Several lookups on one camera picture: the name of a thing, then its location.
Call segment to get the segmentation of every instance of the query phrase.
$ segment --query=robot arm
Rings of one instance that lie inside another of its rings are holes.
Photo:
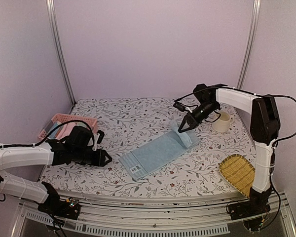
[[[76,219],[79,205],[74,199],[61,201],[52,185],[31,182],[5,171],[7,168],[27,165],[59,165],[76,162],[82,165],[105,166],[112,158],[105,150],[96,149],[104,133],[92,134],[90,130],[75,126],[70,135],[64,139],[47,140],[39,146],[4,148],[0,144],[0,194],[8,194],[40,203],[38,209],[50,215]]]
[[[250,190],[250,202],[256,207],[264,208],[272,191],[270,175],[274,170],[275,160],[273,144],[280,129],[275,100],[272,97],[259,97],[232,88],[224,88],[224,86],[222,84],[197,85],[193,94],[200,102],[200,106],[193,111],[187,110],[179,102],[181,98],[175,101],[175,108],[188,111],[180,125],[179,132],[196,128],[210,113],[220,109],[220,103],[248,112],[251,115],[250,133],[257,151],[256,173]]]

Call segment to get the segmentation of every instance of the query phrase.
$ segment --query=paper cup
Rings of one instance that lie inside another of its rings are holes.
[[[212,123],[212,128],[216,132],[227,132],[231,123],[233,122],[233,117],[224,111],[219,113],[221,114],[221,117],[216,122]]]

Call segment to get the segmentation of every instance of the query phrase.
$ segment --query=floral tablecloth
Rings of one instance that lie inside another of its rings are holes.
[[[185,104],[196,104],[185,99]],[[219,163],[228,155],[241,154],[253,163],[255,149],[235,109],[222,105],[234,117],[225,133],[202,123],[194,132],[199,145],[139,181],[132,180],[119,157],[170,131],[169,121],[181,123],[185,113],[175,109],[173,99],[80,100],[72,114],[98,119],[105,132],[99,145],[113,161],[105,167],[69,165],[46,166],[41,181],[55,188],[95,195],[159,198],[215,195],[235,192],[220,175]]]

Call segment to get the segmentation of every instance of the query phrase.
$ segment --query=white tag on towel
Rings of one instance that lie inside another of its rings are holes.
[[[134,174],[141,169],[143,169],[143,168],[139,164],[137,164],[136,166],[130,168],[130,171]]]

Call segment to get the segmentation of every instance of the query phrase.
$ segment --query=light purple wall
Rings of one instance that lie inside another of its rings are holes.
[[[0,142],[36,142],[55,113],[70,109],[45,0],[0,0]],[[39,167],[15,169],[36,179]],[[0,237],[7,237],[17,199],[0,203]]]
[[[75,96],[178,97],[239,78],[253,1],[58,0]]]
[[[244,89],[296,98],[296,1],[262,1]],[[280,137],[290,135],[296,130],[296,105],[282,98],[276,102]],[[296,137],[279,143],[274,180],[285,191],[296,220]]]

